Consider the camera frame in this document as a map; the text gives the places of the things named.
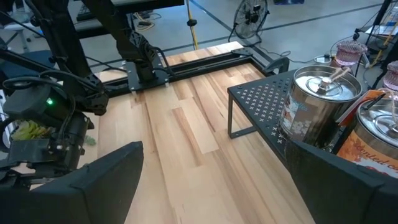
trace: wood grain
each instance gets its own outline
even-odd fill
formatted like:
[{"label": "wood grain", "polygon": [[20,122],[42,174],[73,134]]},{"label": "wood grain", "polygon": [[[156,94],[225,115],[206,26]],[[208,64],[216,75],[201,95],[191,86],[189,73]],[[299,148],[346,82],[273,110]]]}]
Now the wood grain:
[{"label": "wood grain", "polygon": [[[171,64],[241,48],[237,42],[169,57]],[[101,73],[102,80],[123,76]],[[262,78],[240,65],[109,101],[90,116],[97,146],[81,164],[131,142],[144,168],[126,223],[314,223],[289,173],[258,133],[227,135],[227,87]],[[249,126],[234,107],[233,128]]]}]

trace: orange canister label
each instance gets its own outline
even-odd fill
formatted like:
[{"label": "orange canister label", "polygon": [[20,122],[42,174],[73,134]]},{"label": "orange canister label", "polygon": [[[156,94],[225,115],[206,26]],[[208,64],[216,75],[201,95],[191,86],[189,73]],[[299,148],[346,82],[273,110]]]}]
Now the orange canister label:
[{"label": "orange canister label", "polygon": [[353,131],[337,156],[380,173],[398,178],[398,160],[381,154],[366,144]]}]

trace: pink glass jar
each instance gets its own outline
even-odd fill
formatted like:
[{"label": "pink glass jar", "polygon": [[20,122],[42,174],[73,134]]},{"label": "pink glass jar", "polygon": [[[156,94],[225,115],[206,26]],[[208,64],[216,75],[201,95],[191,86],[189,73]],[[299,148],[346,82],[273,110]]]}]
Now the pink glass jar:
[{"label": "pink glass jar", "polygon": [[384,86],[393,91],[398,91],[398,61],[388,64],[387,69],[388,72],[383,78]]},{"label": "pink glass jar", "polygon": [[352,66],[358,63],[361,55],[368,48],[358,41],[346,40],[337,44],[336,62],[341,66]]}]

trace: black metal frame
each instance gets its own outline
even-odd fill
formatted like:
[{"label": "black metal frame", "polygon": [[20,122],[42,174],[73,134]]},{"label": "black metal frame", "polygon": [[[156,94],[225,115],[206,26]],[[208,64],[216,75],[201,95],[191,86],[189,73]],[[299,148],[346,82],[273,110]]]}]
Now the black metal frame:
[{"label": "black metal frame", "polygon": [[[155,86],[164,85],[166,83],[176,82],[185,78],[191,78],[198,75],[203,75],[218,70],[243,65],[245,63],[253,64],[264,76],[274,74],[273,69],[280,68],[279,72],[287,71],[289,69],[289,60],[287,58],[280,58],[265,66],[260,60],[253,56],[252,52],[247,48],[232,50],[231,52],[219,54],[203,59],[198,59],[190,62],[180,63],[178,65],[170,66],[175,76],[159,78],[156,82],[149,84],[139,83],[136,78],[134,70],[129,66],[127,69],[127,77],[118,78],[108,82],[104,82],[105,88],[109,91],[109,97],[120,96],[131,93],[132,91],[141,91]],[[154,63],[154,67],[163,67],[158,61]],[[165,72],[157,71],[159,76]]]},{"label": "black metal frame", "polygon": [[[261,67],[261,64],[258,63],[256,58],[254,58],[253,61],[247,63],[252,63],[252,65],[254,65],[266,77],[269,75],[275,75],[275,73],[273,72],[275,69],[279,69],[278,73],[284,73],[289,71],[290,60],[287,57],[279,58],[271,62],[267,67]],[[231,139],[234,139],[240,136],[244,136],[245,134],[250,134],[257,131],[254,126],[251,126],[249,128],[244,128],[239,131],[232,132],[233,102],[233,97],[231,96],[231,93],[228,92],[228,136]]]}]

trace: table leg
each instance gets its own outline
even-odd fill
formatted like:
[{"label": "table leg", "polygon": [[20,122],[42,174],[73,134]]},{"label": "table leg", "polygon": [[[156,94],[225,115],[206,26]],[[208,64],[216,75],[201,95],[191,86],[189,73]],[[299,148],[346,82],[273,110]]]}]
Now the table leg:
[{"label": "table leg", "polygon": [[251,126],[250,128],[245,128],[239,131],[235,131],[232,133],[232,113],[233,113],[233,99],[231,94],[228,94],[228,135],[229,138],[234,139],[240,136],[244,136],[245,134],[249,134],[252,132],[256,131],[256,128],[254,126]]}]

